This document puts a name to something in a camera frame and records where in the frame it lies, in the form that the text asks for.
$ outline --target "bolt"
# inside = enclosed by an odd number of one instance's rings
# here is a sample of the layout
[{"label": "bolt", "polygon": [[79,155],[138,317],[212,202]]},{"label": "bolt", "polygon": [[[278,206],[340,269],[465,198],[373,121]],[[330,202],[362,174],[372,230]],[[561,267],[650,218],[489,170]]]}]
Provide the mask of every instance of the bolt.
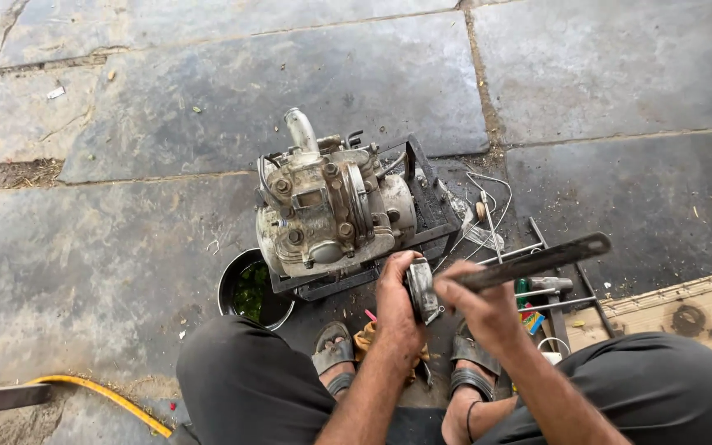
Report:
[{"label": "bolt", "polygon": [[293,245],[301,244],[303,240],[304,234],[302,234],[301,230],[293,229],[290,231],[289,234],[287,234],[287,241],[290,241],[290,243]]},{"label": "bolt", "polygon": [[290,191],[290,182],[284,179],[277,180],[276,184],[274,184],[274,188],[276,188],[276,191],[279,193],[287,193]]},{"label": "bolt", "polygon": [[390,223],[396,223],[397,220],[401,218],[401,213],[397,209],[390,208],[386,211],[386,216],[389,217]]},{"label": "bolt", "polygon": [[329,177],[334,177],[340,172],[340,168],[337,167],[336,164],[329,162],[325,167],[323,167],[323,172]]},{"label": "bolt", "polygon": [[354,232],[354,227],[349,222],[343,222],[340,224],[340,235],[343,237],[349,237]]}]

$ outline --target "bucket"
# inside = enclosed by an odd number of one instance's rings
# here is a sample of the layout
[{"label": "bucket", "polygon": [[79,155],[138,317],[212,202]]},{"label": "bucket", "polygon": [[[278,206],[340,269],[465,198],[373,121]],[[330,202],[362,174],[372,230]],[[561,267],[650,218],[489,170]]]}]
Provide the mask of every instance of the bucket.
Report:
[{"label": "bucket", "polygon": [[242,315],[272,331],[290,317],[295,304],[290,292],[274,293],[259,248],[235,257],[218,284],[218,310],[222,315]]}]

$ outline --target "green liquid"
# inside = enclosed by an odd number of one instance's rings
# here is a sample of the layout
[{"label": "green liquid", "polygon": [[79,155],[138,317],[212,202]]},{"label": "green liquid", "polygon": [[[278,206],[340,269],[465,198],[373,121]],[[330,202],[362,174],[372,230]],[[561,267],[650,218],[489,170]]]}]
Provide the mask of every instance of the green liquid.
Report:
[{"label": "green liquid", "polygon": [[260,322],[262,296],[271,287],[268,266],[265,263],[251,265],[241,273],[235,285],[233,306],[239,315]]}]

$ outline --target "intake pipe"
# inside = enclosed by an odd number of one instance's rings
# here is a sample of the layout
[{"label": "intake pipe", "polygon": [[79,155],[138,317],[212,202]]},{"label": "intake pipe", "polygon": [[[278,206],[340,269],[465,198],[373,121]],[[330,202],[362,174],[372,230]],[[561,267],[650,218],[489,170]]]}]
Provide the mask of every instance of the intake pipe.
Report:
[{"label": "intake pipe", "polygon": [[319,155],[321,150],[317,147],[317,138],[312,130],[307,116],[298,108],[291,108],[285,113],[285,124],[293,137],[293,143],[302,149],[302,153]]}]

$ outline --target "man's right hand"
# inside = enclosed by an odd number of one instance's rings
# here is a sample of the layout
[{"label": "man's right hand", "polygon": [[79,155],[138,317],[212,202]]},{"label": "man's right hand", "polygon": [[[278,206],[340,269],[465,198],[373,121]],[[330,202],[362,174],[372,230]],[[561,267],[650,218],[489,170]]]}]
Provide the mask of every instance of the man's right hand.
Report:
[{"label": "man's right hand", "polygon": [[433,287],[439,297],[464,315],[474,340],[501,360],[508,352],[529,343],[528,335],[519,322],[513,282],[483,290],[477,295],[453,280],[457,276],[484,268],[469,261],[458,260],[436,275]]}]

